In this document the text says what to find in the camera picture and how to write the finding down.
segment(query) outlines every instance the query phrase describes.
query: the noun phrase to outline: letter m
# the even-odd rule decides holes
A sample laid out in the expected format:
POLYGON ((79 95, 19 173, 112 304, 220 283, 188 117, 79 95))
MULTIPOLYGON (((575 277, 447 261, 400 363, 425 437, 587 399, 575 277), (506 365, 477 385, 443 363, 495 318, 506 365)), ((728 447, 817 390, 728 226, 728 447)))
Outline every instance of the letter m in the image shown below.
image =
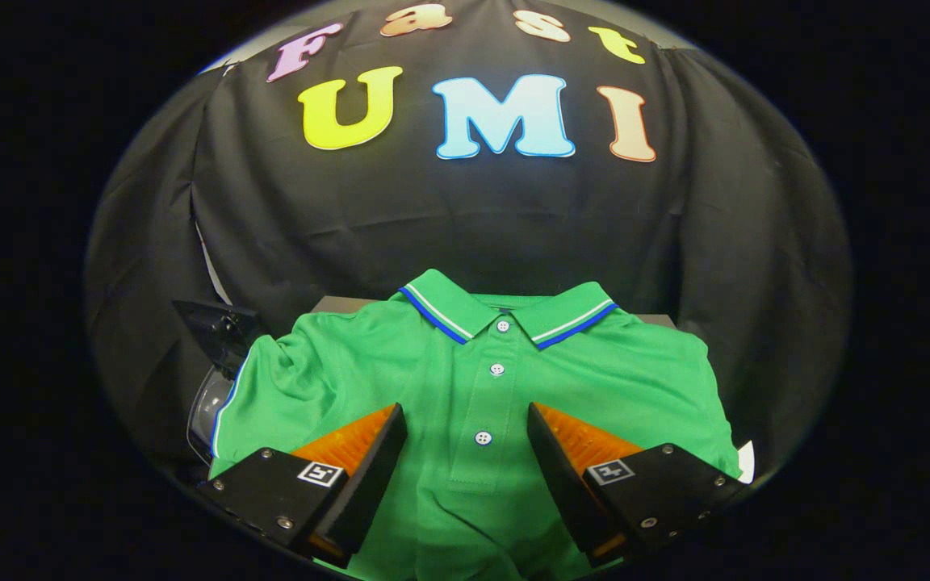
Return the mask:
POLYGON ((523 123, 523 136, 516 151, 523 155, 568 157, 576 146, 565 139, 562 107, 558 95, 565 87, 562 78, 547 74, 527 74, 498 102, 475 78, 450 78, 437 82, 433 92, 443 97, 446 140, 436 148, 442 159, 475 156, 480 144, 469 136, 469 123, 494 153, 509 146, 516 125, 523 123))

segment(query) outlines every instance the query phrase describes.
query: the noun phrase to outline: colorful letter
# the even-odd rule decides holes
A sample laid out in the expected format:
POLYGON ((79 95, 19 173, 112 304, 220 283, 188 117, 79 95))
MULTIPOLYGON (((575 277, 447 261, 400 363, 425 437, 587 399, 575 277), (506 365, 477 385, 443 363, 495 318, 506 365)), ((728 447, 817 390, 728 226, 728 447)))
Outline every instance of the colorful letter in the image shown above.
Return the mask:
POLYGON ((641 106, 645 104, 645 99, 618 87, 598 87, 597 92, 609 99, 612 118, 616 123, 616 140, 610 144, 609 150, 617 157, 630 161, 655 161, 656 151, 648 144, 645 121, 641 116, 641 106))
POLYGON ((591 26, 587 30, 597 33, 597 35, 601 37, 601 43, 604 44, 605 48, 608 48, 609 52, 612 52, 612 54, 626 61, 645 64, 645 59, 640 55, 632 54, 630 49, 628 49, 638 47, 638 45, 634 44, 634 41, 623 38, 623 36, 620 36, 619 33, 610 28, 591 26))
POLYGON ((272 82, 277 80, 277 78, 285 77, 289 73, 295 73, 295 71, 303 69, 307 66, 307 60, 305 60, 303 56, 316 54, 321 50, 322 45, 325 45, 326 34, 336 34, 342 29, 342 23, 333 23, 333 25, 328 25, 307 36, 296 38, 292 43, 282 45, 282 47, 278 49, 278 51, 281 52, 281 56, 278 58, 278 64, 274 66, 274 73, 270 74, 268 82, 272 82))
POLYGON ((418 29, 440 28, 449 25, 451 20, 442 4, 420 4, 387 16, 388 24, 379 30, 379 34, 401 36, 418 29))
POLYGON ((379 135, 390 125, 394 115, 394 77, 404 70, 384 66, 361 73, 358 81, 368 86, 368 111, 354 125, 336 121, 336 93, 346 82, 322 82, 300 93, 296 100, 304 104, 304 139, 317 148, 345 148, 362 144, 379 135))
POLYGON ((523 123, 523 136, 516 150, 523 155, 568 157, 576 146, 565 139, 562 107, 558 96, 565 81, 547 74, 527 74, 498 102, 475 78, 450 78, 433 85, 433 92, 443 97, 446 140, 436 148, 442 159, 475 156, 480 144, 469 139, 469 122, 486 140, 494 153, 509 146, 514 128, 523 123))
POLYGON ((528 10, 516 10, 512 15, 519 19, 516 26, 526 34, 547 38, 547 40, 556 40, 558 43, 568 43, 569 41, 569 33, 562 30, 562 23, 552 18, 552 16, 528 10))

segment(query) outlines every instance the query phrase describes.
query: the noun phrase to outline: green polo shirt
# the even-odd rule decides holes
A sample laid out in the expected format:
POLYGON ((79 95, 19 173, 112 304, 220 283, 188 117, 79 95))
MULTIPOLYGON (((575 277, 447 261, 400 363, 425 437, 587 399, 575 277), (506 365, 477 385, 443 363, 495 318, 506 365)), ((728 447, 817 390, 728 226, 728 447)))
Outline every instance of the green polo shirt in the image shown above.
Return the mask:
POLYGON ((596 282, 556 297, 473 295, 429 270, 388 301, 258 338, 218 411, 210 478, 399 402, 407 441, 344 573, 575 579, 592 569, 533 455, 529 403, 642 448, 675 442, 738 478, 707 350, 624 312, 596 282))

